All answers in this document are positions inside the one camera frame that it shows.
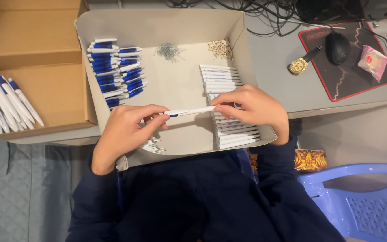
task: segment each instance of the brown cardboard box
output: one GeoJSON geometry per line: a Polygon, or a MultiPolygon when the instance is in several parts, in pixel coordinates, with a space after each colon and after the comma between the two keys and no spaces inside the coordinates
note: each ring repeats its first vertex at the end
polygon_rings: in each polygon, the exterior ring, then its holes
{"type": "Polygon", "coordinates": [[[80,0],[0,0],[0,74],[13,78],[45,127],[8,140],[97,124],[74,21],[80,0]]]}
{"type": "MultiPolygon", "coordinates": [[[[83,49],[83,61],[87,62],[86,49],[98,38],[117,38],[119,47],[139,46],[141,64],[147,87],[137,96],[126,100],[127,105],[163,105],[170,110],[206,107],[199,64],[228,65],[238,69],[244,84],[257,86],[256,75],[247,41],[244,13],[219,9],[103,9],[84,13],[76,20],[76,28],[83,49]],[[208,50],[208,43],[228,38],[235,63],[215,58],[208,50]],[[180,55],[185,61],[172,63],[154,55],[156,46],[171,42],[186,49],[180,55]]],[[[86,73],[92,91],[95,111],[101,132],[104,130],[110,110],[90,65],[86,73]]],[[[210,113],[186,115],[167,121],[168,130],[157,130],[159,147],[165,154],[154,154],[138,148],[126,155],[128,166],[214,152],[214,127],[210,113]]],[[[269,125],[259,125],[261,140],[229,149],[265,145],[277,137],[269,125]]]]}

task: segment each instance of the dark clothing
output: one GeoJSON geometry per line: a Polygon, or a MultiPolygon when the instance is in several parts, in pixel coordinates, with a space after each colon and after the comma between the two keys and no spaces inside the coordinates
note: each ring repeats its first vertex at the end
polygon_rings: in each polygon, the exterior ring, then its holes
{"type": "Polygon", "coordinates": [[[289,139],[250,148],[259,184],[225,151],[129,168],[122,215],[116,171],[88,171],[67,241],[345,241],[297,181],[289,139]]]}

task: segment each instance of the black watch strap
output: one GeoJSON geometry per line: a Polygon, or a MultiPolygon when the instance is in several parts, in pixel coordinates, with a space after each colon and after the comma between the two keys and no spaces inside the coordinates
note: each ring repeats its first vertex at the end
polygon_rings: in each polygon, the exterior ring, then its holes
{"type": "Polygon", "coordinates": [[[319,54],[319,52],[322,50],[322,47],[320,46],[317,46],[316,48],[312,49],[311,51],[309,51],[304,57],[303,59],[306,61],[306,62],[309,62],[311,61],[311,59],[313,59],[317,54],[319,54]]]}

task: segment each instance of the pink packaging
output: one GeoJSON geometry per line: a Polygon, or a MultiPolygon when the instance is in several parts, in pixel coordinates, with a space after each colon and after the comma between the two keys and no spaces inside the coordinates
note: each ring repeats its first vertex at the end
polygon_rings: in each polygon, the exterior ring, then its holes
{"type": "Polygon", "coordinates": [[[379,83],[386,68],[387,57],[382,53],[376,51],[373,47],[364,45],[361,60],[358,66],[369,73],[371,73],[379,83]]]}

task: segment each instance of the blue plastic chair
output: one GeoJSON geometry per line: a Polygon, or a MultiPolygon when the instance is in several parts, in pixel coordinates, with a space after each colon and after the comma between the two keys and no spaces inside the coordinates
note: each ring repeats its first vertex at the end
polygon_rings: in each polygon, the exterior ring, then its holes
{"type": "Polygon", "coordinates": [[[323,182],[355,174],[387,173],[387,164],[352,164],[302,175],[298,181],[343,237],[387,242],[387,188],[348,192],[323,182]]]}

